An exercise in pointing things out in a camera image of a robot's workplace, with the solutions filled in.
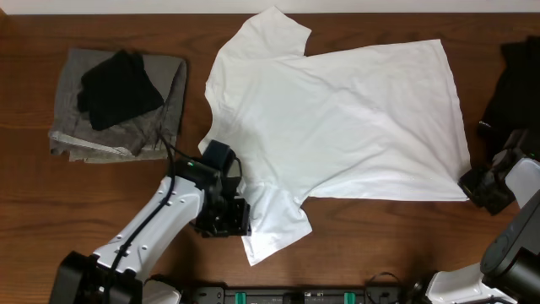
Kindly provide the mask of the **white t-shirt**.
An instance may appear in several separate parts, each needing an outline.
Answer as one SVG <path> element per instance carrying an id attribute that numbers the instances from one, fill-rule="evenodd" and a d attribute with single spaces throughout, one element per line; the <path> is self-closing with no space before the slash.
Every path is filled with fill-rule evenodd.
<path id="1" fill-rule="evenodd" d="M 199 144 L 227 144 L 243 168 L 250 265 L 311 233 L 314 198 L 462 201 L 470 156 L 460 101 L 438 40 L 306 56 L 311 30 L 277 8 L 219 50 Z"/>

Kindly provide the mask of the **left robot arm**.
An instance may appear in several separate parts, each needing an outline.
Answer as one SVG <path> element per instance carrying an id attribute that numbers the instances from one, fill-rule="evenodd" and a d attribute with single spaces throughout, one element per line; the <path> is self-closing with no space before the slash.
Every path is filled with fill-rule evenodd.
<path id="1" fill-rule="evenodd" d="M 182 291 L 150 273 L 185 226 L 203 237 L 250 234 L 238 158 L 222 165 L 186 160 L 181 167 L 107 244 L 89 256 L 71 252 L 62 260 L 51 303 L 180 303 Z"/>

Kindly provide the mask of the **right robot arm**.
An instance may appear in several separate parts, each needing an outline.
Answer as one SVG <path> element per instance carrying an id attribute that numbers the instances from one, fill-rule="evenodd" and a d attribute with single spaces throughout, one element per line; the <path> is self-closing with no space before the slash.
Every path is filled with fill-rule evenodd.
<path id="1" fill-rule="evenodd" d="M 539 302 L 539 135 L 513 131 L 489 168 L 471 169 L 458 182 L 490 214 L 514 202 L 519 213 L 490 243 L 479 263 L 440 271 L 418 286 L 417 303 Z"/>

